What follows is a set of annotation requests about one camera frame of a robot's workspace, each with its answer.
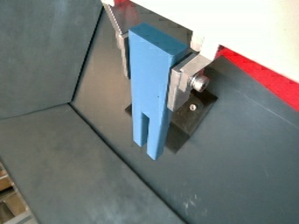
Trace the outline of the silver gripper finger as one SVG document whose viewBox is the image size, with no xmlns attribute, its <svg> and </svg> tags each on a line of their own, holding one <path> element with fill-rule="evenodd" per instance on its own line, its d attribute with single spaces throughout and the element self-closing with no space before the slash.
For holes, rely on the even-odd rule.
<svg viewBox="0 0 299 224">
<path fill-rule="evenodd" d="M 123 74 L 129 79 L 128 28 L 125 9 L 121 3 L 103 2 L 105 13 L 116 33 L 116 45 L 120 50 Z"/>
</svg>

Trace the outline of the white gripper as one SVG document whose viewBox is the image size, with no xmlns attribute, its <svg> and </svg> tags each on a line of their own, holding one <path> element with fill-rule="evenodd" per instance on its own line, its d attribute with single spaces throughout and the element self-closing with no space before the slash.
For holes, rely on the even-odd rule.
<svg viewBox="0 0 299 224">
<path fill-rule="evenodd" d="M 171 69 L 167 107 L 209 84 L 203 69 L 219 46 L 299 82 L 299 0 L 129 0 L 199 34 Z"/>
</svg>

